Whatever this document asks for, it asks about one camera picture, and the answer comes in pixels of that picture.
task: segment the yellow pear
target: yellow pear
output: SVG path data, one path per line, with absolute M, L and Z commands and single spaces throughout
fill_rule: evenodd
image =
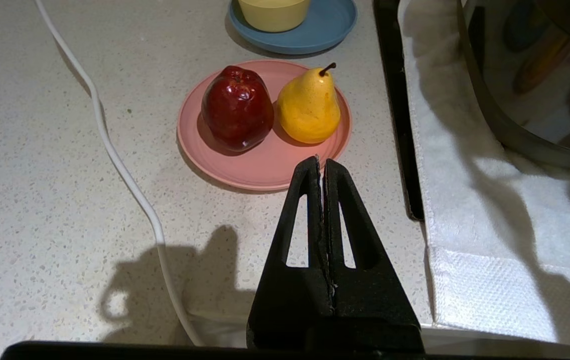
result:
M 329 69 L 313 68 L 290 81 L 278 95 L 280 125 L 292 139 L 306 144 L 325 141 L 338 128 L 340 107 Z

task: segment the kitchen towel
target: kitchen towel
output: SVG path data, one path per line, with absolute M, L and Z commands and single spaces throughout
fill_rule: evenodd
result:
M 402 0 L 398 16 L 435 324 L 570 345 L 570 171 L 496 141 L 456 0 Z

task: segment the red apple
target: red apple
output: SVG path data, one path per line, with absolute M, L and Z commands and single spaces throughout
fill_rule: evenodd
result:
M 265 83 L 254 71 L 238 66 L 227 66 L 209 84 L 201 110 L 214 138 L 231 151 L 258 145 L 274 125 Z

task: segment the metal pot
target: metal pot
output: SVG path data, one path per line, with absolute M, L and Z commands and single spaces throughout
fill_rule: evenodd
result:
M 496 138 L 570 168 L 570 0 L 459 0 L 458 25 Z

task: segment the white countertop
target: white countertop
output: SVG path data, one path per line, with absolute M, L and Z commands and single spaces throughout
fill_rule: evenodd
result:
M 343 43 L 292 61 L 339 64 L 354 121 L 339 161 L 429 325 L 424 239 L 404 208 L 372 6 L 356 4 Z M 235 191 L 195 172 L 176 118 L 209 73 L 277 55 L 239 39 L 225 0 L 45 6 L 97 84 L 111 139 L 163 222 L 188 310 L 245 321 L 285 192 Z M 302 262 L 296 244 L 292 258 Z M 26 339 L 170 344 L 176 325 L 151 227 L 107 157 L 90 98 L 35 4 L 0 0 L 0 354 Z

